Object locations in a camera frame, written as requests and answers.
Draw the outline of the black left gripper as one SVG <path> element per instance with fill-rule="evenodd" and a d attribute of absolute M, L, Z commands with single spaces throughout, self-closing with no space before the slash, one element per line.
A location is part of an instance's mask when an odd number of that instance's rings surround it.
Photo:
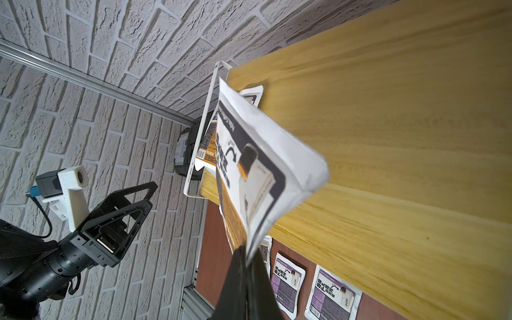
<path fill-rule="evenodd" d="M 23 273 L 24 296 L 74 294 L 84 269 L 116 266 L 146 220 L 157 191 L 154 181 L 110 193 L 80 228 L 45 253 Z"/>

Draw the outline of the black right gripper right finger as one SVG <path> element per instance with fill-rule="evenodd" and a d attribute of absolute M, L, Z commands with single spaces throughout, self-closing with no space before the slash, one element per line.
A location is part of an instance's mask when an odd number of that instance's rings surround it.
<path fill-rule="evenodd" d="M 260 320 L 282 319 L 266 266 L 257 251 L 247 267 L 247 318 Z"/>

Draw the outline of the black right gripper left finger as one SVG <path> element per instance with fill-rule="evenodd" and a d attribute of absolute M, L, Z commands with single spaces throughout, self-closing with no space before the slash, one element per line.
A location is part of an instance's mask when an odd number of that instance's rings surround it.
<path fill-rule="evenodd" d="M 246 319 L 247 268 L 245 251 L 245 247 L 241 246 L 233 252 L 219 301 L 213 315 L 210 317 L 212 320 Z"/>

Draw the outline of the yellow coffee bag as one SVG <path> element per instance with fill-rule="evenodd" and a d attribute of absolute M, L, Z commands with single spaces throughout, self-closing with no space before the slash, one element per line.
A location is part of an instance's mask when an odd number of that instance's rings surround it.
<path fill-rule="evenodd" d="M 264 87 L 258 85 L 243 89 L 239 94 L 255 107 L 259 106 L 263 96 Z M 215 176 L 216 168 L 216 129 L 217 129 L 217 110 L 219 109 L 219 101 L 213 111 L 213 115 L 208 122 L 206 133 L 203 135 L 201 144 L 195 157 L 194 166 L 196 170 L 206 169 L 212 176 Z"/>
<path fill-rule="evenodd" d="M 260 244 L 260 252 L 263 258 L 263 262 L 265 268 L 267 270 L 267 275 L 271 275 L 271 247 L 272 247 L 273 238 L 270 235 L 266 235 Z"/>
<path fill-rule="evenodd" d="M 326 159 L 219 83 L 215 134 L 219 210 L 233 251 L 251 264 L 278 219 L 329 180 Z"/>

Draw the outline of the yellow coffee bag bottom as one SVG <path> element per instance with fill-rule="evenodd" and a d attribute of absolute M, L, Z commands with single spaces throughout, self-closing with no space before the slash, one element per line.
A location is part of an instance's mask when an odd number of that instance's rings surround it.
<path fill-rule="evenodd" d="M 239 94 L 255 107 L 259 106 L 263 96 L 264 87 L 258 85 L 243 89 Z M 194 166 L 196 170 L 206 169 L 212 176 L 215 176 L 216 168 L 216 129 L 217 129 L 217 110 L 219 109 L 219 101 L 213 111 L 213 115 L 208 122 L 206 133 L 203 135 L 201 144 L 195 157 Z"/>

